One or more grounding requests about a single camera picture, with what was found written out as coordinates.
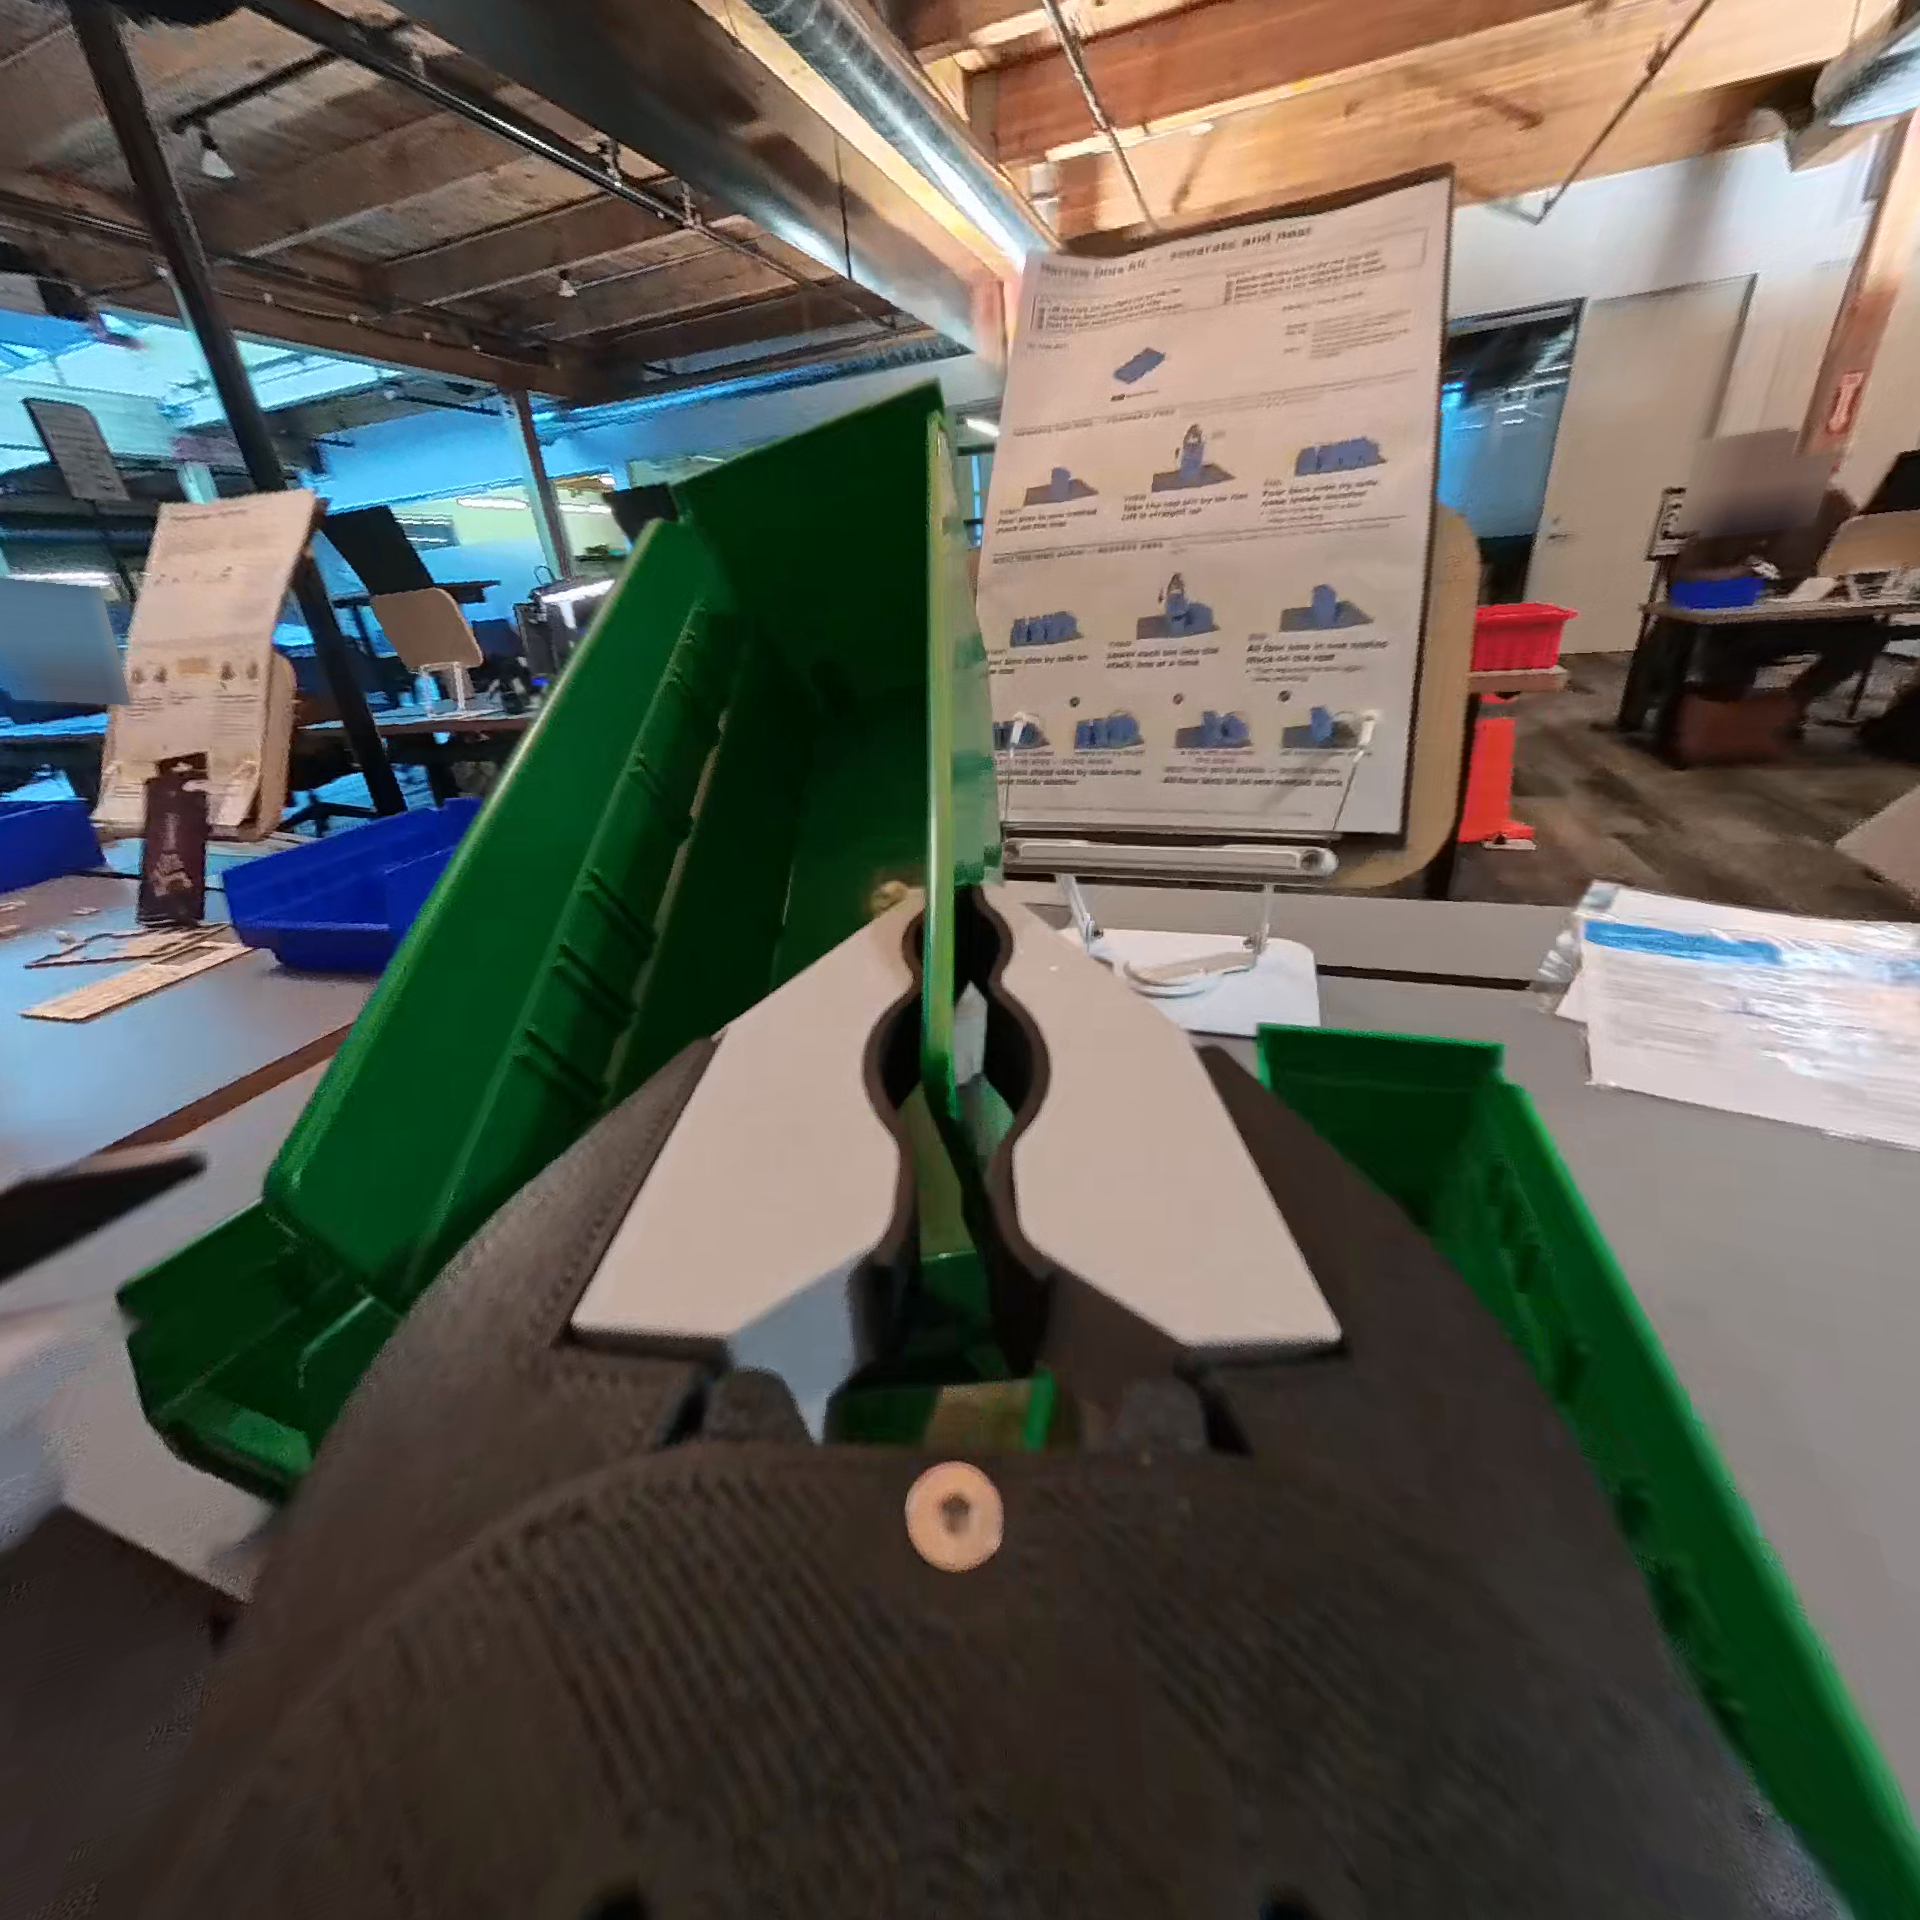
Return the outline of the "printed instruction sheet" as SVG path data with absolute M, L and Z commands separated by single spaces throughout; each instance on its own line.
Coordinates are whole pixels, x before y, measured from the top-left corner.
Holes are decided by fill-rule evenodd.
M 1405 841 L 1457 177 L 1036 254 L 977 619 L 1020 844 Z

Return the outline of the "brown-sheet document stand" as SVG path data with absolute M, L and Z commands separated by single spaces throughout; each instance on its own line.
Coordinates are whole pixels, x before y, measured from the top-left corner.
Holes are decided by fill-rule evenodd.
M 277 622 L 318 527 L 309 490 L 167 502 L 110 708 L 94 826 L 141 833 L 147 780 L 168 756 L 205 756 L 211 835 L 277 833 L 291 793 L 297 676 Z

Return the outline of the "dark model kit package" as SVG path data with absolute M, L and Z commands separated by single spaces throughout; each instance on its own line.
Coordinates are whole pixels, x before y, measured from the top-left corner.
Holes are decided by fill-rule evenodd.
M 211 794 L 205 753 L 168 755 L 143 786 L 136 921 L 189 930 L 207 918 Z

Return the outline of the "wooden parts sheets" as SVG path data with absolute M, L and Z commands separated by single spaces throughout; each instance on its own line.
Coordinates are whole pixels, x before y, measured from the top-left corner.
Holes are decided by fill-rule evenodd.
M 62 930 L 52 950 L 26 962 L 26 972 L 76 980 L 23 1009 L 20 1016 L 55 1026 L 90 1025 L 253 953 L 229 925 Z

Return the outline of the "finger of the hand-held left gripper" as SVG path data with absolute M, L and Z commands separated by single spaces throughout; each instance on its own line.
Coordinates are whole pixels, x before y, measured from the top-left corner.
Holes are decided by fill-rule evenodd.
M 3 1319 L 3 1552 L 23 1547 L 62 1502 L 52 1405 L 85 1369 L 94 1316 L 18 1309 Z
M 116 1221 L 196 1180 L 193 1148 L 119 1148 L 42 1169 L 3 1189 L 3 1283 L 13 1284 Z

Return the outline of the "green plastic bin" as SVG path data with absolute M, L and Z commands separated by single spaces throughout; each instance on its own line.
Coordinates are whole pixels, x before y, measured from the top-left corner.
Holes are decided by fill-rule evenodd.
M 234 1213 L 116 1291 L 148 1427 L 182 1464 L 286 1502 L 400 1316 L 275 1218 Z
M 1915 1918 L 1917 1823 L 1892 1766 L 1503 1047 L 1267 1025 L 1257 1063 L 1499 1321 L 1693 1693 L 1846 1915 Z
M 683 1047 L 1001 875 L 990 663 L 942 388 L 680 484 L 265 1184 L 316 1445 L 420 1293 Z

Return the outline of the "silver spiral duct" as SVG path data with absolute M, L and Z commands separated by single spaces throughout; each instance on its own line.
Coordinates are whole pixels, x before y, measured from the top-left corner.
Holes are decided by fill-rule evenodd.
M 870 5 L 753 2 L 804 66 L 1016 267 L 1058 237 Z

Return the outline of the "grey desk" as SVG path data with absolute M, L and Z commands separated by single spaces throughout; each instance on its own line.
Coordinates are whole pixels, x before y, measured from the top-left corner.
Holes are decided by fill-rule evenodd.
M 1524 990 L 1564 912 L 1453 904 L 1489 982 L 1325 978 L 1322 1019 L 1503 1047 L 1915 1804 L 1917 1155 L 1593 1084 L 1578 1031 Z M 113 1294 L 253 1205 L 327 1063 L 161 1139 L 207 1172 L 20 1297 Z

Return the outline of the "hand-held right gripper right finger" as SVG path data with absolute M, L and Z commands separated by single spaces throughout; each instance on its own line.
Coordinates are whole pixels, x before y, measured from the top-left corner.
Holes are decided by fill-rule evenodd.
M 1190 1375 L 1343 1342 L 1201 1050 L 1010 894 L 974 899 L 996 1333 L 1052 1375 Z

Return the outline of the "clear bag of papers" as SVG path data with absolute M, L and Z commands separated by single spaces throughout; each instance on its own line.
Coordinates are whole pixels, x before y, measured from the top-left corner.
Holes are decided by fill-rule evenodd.
M 1531 989 L 1582 1028 L 1597 1088 L 1919 1148 L 1917 925 L 1600 880 Z

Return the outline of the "cardboard box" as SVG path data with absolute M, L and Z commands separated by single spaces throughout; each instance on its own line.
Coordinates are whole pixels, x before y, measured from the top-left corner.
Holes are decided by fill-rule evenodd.
M 1664 755 L 1678 768 L 1753 766 L 1777 760 L 1803 738 L 1809 708 L 1790 688 L 1720 699 L 1687 690 L 1673 717 Z

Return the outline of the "white door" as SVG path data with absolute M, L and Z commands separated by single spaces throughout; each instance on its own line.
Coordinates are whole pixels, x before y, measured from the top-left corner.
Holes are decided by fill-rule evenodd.
M 1754 279 L 1587 300 L 1527 599 L 1571 613 L 1561 654 L 1628 654 L 1668 492 L 1712 439 Z

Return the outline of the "red plastic tray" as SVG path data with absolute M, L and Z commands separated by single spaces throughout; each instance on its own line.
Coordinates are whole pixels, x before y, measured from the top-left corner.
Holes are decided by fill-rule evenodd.
M 1475 613 L 1473 673 L 1536 674 L 1561 667 L 1573 608 L 1553 602 L 1493 602 Z

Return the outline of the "orange traffic cone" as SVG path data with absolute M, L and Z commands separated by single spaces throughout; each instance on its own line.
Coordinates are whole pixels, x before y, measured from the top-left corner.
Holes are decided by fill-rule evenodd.
M 1477 693 L 1454 844 L 1463 851 L 1534 852 L 1536 831 L 1516 815 L 1518 699 Z

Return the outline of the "black steel pillar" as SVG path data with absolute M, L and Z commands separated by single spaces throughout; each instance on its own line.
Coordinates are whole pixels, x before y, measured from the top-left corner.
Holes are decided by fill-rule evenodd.
M 113 5 L 69 5 L 67 11 L 127 165 L 141 214 L 167 267 L 177 302 L 199 343 L 212 388 L 253 478 L 253 488 L 265 495 L 286 492 L 286 474 L 221 309 L 219 289 L 194 217 L 181 197 L 181 184 L 141 93 L 120 14 Z M 367 782 L 371 804 L 379 816 L 400 815 L 406 810 L 406 797 L 377 732 L 364 690 L 354 676 L 348 642 L 340 631 L 325 576 L 309 548 L 300 552 L 294 567 L 293 589 L 350 755 Z

